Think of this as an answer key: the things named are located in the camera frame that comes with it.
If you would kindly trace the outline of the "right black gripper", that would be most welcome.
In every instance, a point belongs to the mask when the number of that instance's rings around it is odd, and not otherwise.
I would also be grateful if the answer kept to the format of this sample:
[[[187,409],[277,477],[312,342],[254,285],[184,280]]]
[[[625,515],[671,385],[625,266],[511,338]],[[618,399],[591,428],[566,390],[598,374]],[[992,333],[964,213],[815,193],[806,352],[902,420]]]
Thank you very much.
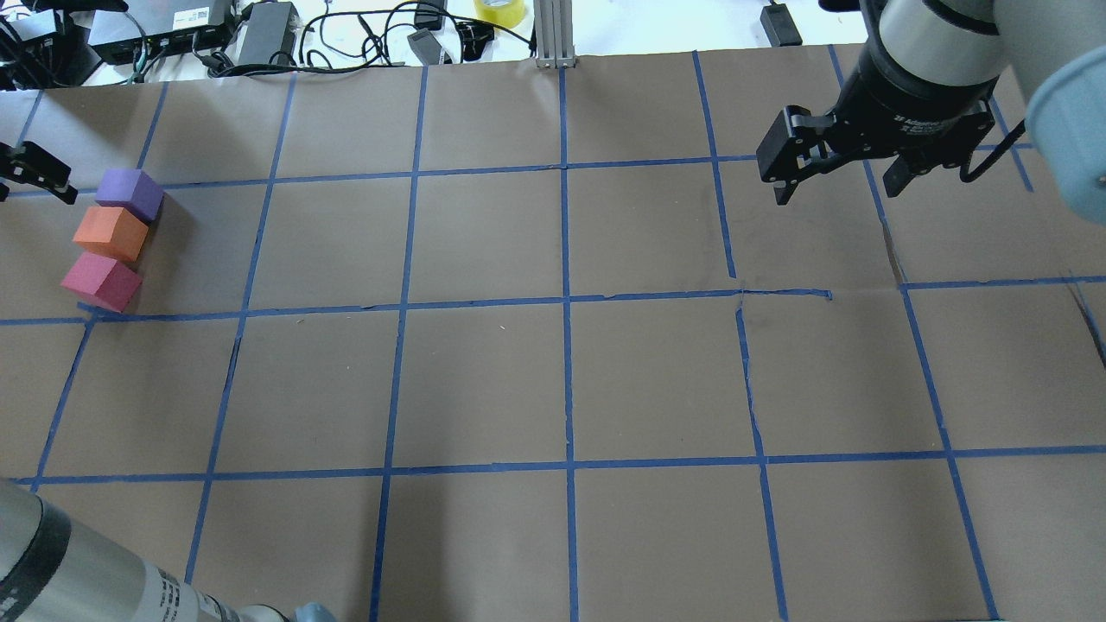
[[[995,79],[946,86],[909,74],[881,52],[860,52],[830,115],[787,105],[755,151],[760,180],[785,206],[801,182],[844,165],[844,155],[898,155],[881,173],[881,189],[896,198],[930,166],[963,165],[995,125],[990,99]]]

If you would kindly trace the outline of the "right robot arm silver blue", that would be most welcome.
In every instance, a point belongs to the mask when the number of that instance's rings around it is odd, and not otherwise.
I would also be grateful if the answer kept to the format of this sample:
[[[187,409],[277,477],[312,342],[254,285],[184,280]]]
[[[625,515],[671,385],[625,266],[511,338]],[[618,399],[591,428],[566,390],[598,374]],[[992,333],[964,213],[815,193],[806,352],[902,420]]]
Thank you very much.
[[[826,113],[789,105],[757,149],[785,205],[799,182],[890,159],[890,197],[937,167],[975,182],[1027,135],[1062,200],[1103,222],[1102,1],[823,1],[868,39]]]

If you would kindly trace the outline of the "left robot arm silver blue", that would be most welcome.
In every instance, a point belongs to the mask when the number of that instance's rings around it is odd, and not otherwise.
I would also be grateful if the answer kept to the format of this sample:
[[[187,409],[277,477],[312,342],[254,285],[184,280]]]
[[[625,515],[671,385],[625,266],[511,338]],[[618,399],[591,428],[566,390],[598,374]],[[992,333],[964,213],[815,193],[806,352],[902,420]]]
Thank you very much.
[[[45,189],[72,205],[79,189],[71,167],[33,142],[3,144],[3,179]],[[122,206],[150,222],[163,190],[140,169],[111,169],[135,178]],[[125,311],[140,278],[126,263],[92,253],[64,287],[115,314]],[[3,621],[337,621],[309,602],[291,616],[274,607],[229,607],[194,589],[140,554],[72,519],[35,493],[3,478]]]

